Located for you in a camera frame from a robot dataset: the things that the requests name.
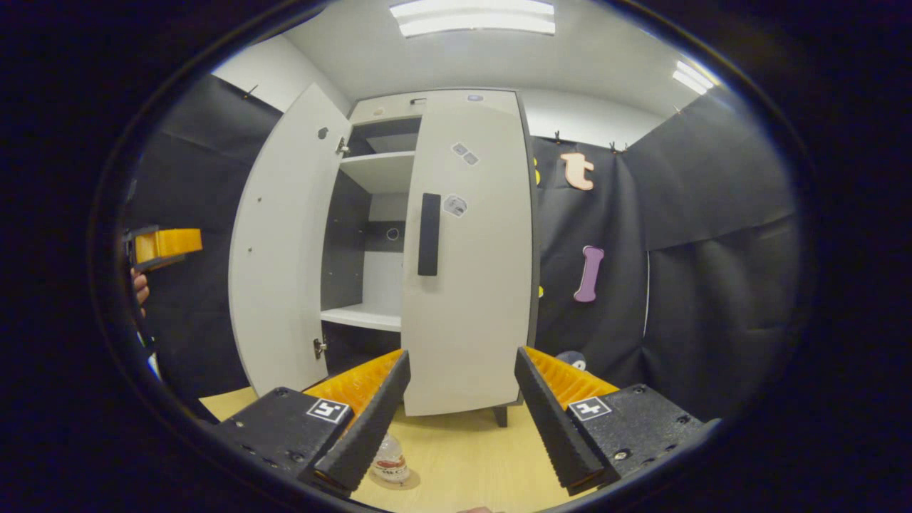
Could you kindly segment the grey cabinet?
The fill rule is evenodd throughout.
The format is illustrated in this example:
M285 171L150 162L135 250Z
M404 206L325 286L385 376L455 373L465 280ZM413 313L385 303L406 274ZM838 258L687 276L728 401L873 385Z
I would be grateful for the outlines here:
M532 142L524 101L515 90ZM332 373L402 348L403 250L406 210L420 119L352 125L340 162L323 238L321 322ZM538 285L540 256L533 199ZM489 407L500 428L515 402Z

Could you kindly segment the long ceiling light panel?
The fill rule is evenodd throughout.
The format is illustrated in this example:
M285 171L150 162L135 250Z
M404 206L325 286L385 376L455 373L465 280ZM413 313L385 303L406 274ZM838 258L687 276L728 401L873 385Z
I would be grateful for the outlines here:
M451 31L556 33L556 9L540 0L412 0L390 14L405 38Z

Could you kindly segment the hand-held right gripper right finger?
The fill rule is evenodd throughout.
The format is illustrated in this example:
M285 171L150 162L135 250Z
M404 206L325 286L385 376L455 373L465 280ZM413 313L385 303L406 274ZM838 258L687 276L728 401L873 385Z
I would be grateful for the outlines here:
M514 375L571 496L637 480L692 452L713 431L713 422L646 384L619 388L536 348L519 348Z

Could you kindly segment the grey cabinet door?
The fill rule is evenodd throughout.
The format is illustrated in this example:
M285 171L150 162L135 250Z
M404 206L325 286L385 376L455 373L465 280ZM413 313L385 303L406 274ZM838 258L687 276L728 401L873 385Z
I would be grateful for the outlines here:
M515 402L514 362L533 338L538 297L534 172L517 94L425 93L402 265L411 417ZM423 194L442 196L437 276L417 273Z
M302 392L328 376L323 357L323 238L348 118L313 83L261 147L237 208L228 292L232 334L250 386Z

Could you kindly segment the round brown coaster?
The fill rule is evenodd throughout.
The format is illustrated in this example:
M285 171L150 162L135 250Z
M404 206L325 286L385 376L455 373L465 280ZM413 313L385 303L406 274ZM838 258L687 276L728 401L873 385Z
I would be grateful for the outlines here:
M368 477L379 487L390 490L405 491L420 486L420 475L417 472L407 470L404 475L386 475L371 470Z

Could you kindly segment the clear bottle with red label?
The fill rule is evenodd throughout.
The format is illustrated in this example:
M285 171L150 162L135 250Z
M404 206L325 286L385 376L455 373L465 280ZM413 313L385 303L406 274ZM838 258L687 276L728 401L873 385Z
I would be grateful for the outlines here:
M396 486L402 486L411 477L402 445L390 432L384 435L378 446L370 470L381 482Z

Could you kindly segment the small ceiling light panel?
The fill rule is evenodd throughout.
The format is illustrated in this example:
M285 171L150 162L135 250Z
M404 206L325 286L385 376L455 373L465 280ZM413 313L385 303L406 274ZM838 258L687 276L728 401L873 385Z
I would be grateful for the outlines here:
M683 61L675 63L672 78L698 95L704 95L715 87L715 84L709 78Z

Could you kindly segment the black backdrop cloth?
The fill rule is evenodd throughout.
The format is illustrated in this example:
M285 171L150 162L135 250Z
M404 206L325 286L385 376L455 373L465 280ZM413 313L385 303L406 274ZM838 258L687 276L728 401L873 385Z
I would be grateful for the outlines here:
M534 137L541 175L535 348L646 384L703 421L782 363L801 270L789 166L716 88L627 150Z
M249 172L280 117L278 108L209 75L185 91L140 156L125 227L201 232L202 250L147 276L147 324L162 374L188 399L248 386L229 309L232 227Z

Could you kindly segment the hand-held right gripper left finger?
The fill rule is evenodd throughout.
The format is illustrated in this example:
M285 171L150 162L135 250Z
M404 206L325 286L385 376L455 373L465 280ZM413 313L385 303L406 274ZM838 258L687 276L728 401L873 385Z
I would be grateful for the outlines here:
M409 383L410 357L400 348L303 392L274 388L211 432L278 480L348 497L368 474Z

